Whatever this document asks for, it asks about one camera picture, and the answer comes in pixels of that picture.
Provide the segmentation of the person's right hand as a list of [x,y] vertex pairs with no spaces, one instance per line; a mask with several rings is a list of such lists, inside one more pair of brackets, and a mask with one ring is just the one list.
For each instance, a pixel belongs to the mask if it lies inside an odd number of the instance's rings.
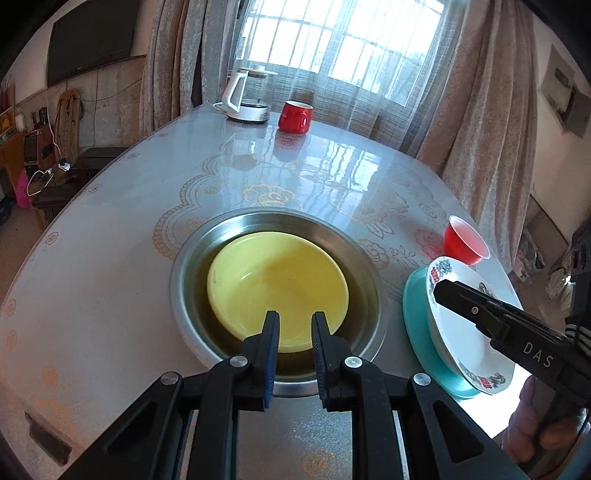
[[520,402],[501,438],[502,450],[514,463],[530,461],[537,447],[546,451],[568,449],[582,435],[584,418],[576,414],[561,419],[545,429],[534,408],[534,399],[542,394],[539,381],[530,376],[520,392]]

